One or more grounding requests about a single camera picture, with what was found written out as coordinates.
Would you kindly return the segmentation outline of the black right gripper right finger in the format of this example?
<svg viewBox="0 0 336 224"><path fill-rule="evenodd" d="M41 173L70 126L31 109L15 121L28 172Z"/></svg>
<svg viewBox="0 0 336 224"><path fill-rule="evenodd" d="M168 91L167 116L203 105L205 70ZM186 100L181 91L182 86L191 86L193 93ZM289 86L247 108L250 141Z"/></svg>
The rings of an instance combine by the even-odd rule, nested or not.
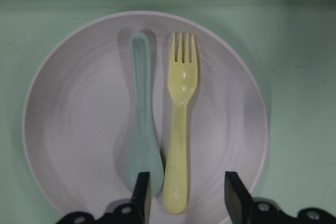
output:
<svg viewBox="0 0 336 224"><path fill-rule="evenodd" d="M225 172L224 202L232 223L248 223L254 201L236 172Z"/></svg>

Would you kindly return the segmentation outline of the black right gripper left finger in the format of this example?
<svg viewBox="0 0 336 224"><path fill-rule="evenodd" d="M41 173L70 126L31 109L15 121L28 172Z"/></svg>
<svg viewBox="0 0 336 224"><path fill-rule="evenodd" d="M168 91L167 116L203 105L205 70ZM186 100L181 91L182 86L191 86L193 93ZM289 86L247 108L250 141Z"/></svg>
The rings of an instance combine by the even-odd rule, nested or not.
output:
<svg viewBox="0 0 336 224"><path fill-rule="evenodd" d="M149 223L151 196L150 172L140 172L131 198L134 223Z"/></svg>

